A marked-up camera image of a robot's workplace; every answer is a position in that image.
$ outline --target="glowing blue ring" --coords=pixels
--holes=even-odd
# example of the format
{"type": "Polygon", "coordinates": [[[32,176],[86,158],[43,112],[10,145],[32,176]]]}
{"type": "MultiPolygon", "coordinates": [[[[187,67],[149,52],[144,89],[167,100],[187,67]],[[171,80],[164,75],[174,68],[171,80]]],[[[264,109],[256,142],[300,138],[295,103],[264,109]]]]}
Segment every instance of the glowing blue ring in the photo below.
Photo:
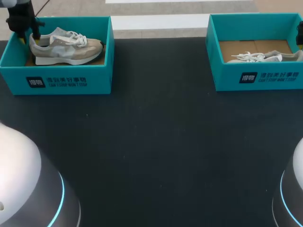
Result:
{"type": "Polygon", "coordinates": [[[62,182],[62,197],[61,197],[61,202],[60,202],[60,205],[59,205],[59,208],[55,214],[55,216],[53,217],[52,221],[48,224],[47,227],[51,227],[54,222],[56,221],[56,219],[58,218],[59,214],[60,214],[60,211],[62,209],[62,206],[63,206],[63,201],[64,201],[64,196],[65,196],[65,187],[64,187],[64,182],[63,182],[63,178],[61,176],[61,174],[59,173],[60,175],[60,178],[61,178],[61,182],[62,182]]]}
{"type": "Polygon", "coordinates": [[[282,174],[282,177],[281,177],[281,183],[280,183],[280,192],[281,192],[281,197],[282,197],[282,201],[284,203],[284,206],[286,208],[286,210],[288,211],[289,215],[293,218],[293,220],[300,226],[300,227],[303,227],[298,221],[297,219],[295,219],[295,217],[292,215],[292,213],[290,212],[290,210],[288,209],[288,207],[286,206],[286,203],[284,201],[284,198],[283,198],[283,194],[282,194],[282,179],[283,179],[283,176],[284,176],[284,172],[282,174]]]}

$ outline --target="sneaker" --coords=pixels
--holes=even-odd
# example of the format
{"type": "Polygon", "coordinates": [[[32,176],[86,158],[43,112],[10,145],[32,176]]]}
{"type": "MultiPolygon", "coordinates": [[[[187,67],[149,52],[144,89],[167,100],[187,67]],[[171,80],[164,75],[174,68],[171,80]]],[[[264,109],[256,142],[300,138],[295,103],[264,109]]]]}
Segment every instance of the sneaker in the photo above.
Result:
{"type": "Polygon", "coordinates": [[[263,53],[253,53],[247,52],[246,54],[232,55],[232,57],[237,57],[236,60],[231,60],[228,63],[242,63],[242,62],[279,62],[282,61],[282,54],[279,52],[272,52],[271,55],[263,53]]]}
{"type": "Polygon", "coordinates": [[[282,61],[303,61],[303,51],[299,50],[296,53],[291,53],[291,54],[287,54],[287,53],[280,53],[278,51],[272,51],[269,53],[265,54],[265,57],[272,57],[275,55],[280,54],[282,56],[282,61]]]}
{"type": "Polygon", "coordinates": [[[81,34],[56,28],[52,33],[42,35],[38,45],[31,34],[29,47],[36,57],[36,65],[82,65],[97,58],[104,45],[98,39],[87,39],[81,34]]]}

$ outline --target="white robot dome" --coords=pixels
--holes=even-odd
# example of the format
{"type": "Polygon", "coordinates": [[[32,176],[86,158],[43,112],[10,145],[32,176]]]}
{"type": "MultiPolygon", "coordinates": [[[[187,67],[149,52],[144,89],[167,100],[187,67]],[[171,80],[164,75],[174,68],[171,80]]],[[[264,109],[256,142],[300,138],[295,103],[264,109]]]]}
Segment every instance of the white robot dome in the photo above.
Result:
{"type": "Polygon", "coordinates": [[[303,190],[303,139],[294,150],[293,157],[294,175],[303,190]]]}
{"type": "Polygon", "coordinates": [[[41,156],[37,145],[0,123],[0,225],[28,200],[40,171],[41,156]]]}

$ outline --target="dark table surface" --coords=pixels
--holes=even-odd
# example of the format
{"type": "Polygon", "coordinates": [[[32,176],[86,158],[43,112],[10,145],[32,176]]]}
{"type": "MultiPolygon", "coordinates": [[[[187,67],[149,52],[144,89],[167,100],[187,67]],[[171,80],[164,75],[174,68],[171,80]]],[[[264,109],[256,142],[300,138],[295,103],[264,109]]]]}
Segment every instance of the dark table surface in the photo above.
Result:
{"type": "Polygon", "coordinates": [[[274,227],[303,91],[216,93],[204,38],[116,40],[111,95],[13,96],[0,77],[0,120],[70,182],[84,227],[274,227]]]}

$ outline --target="white shoelace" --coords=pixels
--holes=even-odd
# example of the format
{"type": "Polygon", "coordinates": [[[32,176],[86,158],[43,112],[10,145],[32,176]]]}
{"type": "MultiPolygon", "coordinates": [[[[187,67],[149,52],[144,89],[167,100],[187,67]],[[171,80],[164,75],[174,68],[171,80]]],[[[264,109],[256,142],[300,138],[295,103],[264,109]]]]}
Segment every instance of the white shoelace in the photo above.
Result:
{"type": "Polygon", "coordinates": [[[67,32],[67,34],[71,34],[70,39],[77,39],[76,42],[66,43],[66,45],[77,45],[78,47],[83,47],[87,45],[87,38],[84,35],[78,34],[73,31],[67,32]]]}
{"type": "Polygon", "coordinates": [[[232,55],[232,57],[237,57],[237,59],[246,61],[246,62],[256,62],[256,61],[264,61],[265,55],[263,53],[253,53],[246,51],[245,54],[232,55]]]}

